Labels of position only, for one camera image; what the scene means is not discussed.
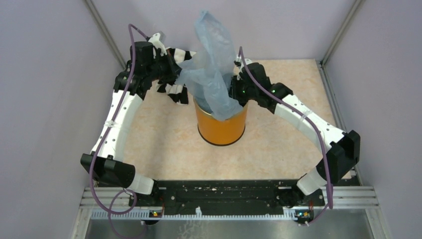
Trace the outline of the translucent blue plastic bag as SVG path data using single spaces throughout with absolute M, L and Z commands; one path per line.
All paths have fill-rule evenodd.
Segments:
M 202 46 L 190 60 L 180 63 L 182 70 L 176 84 L 186 86 L 197 104 L 214 119 L 227 120 L 242 110 L 238 100 L 229 96 L 235 61 L 230 33 L 205 10 L 194 28 Z

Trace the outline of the orange trash bin gold rim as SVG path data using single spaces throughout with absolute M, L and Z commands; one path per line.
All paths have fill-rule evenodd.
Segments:
M 246 129 L 248 104 L 243 106 L 241 112 L 224 121 L 213 118 L 197 101 L 194 101 L 194 105 L 198 132 L 204 141 L 215 146 L 228 146 L 242 138 Z

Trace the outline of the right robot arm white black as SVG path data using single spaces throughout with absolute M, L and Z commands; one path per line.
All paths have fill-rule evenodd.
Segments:
M 260 107 L 295 126 L 322 153 L 322 160 L 302 176 L 288 193 L 298 205 L 312 199 L 312 193 L 321 187 L 339 182 L 360 158 L 360 135 L 345 132 L 328 123 L 303 104 L 293 91 L 282 83 L 271 83 L 264 66 L 247 61 L 235 61 L 239 69 L 232 77 L 230 96 L 245 104 L 254 100 Z

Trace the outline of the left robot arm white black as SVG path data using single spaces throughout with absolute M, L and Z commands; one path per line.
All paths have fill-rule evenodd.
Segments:
M 135 113 L 155 80 L 174 80 L 180 72 L 161 41 L 138 41 L 130 47 L 132 64 L 114 81 L 112 103 L 102 132 L 91 153 L 83 154 L 81 164 L 99 183 L 121 187 L 140 194 L 148 206 L 159 201 L 154 180 L 141 175 L 135 166 L 123 161 L 124 148 Z

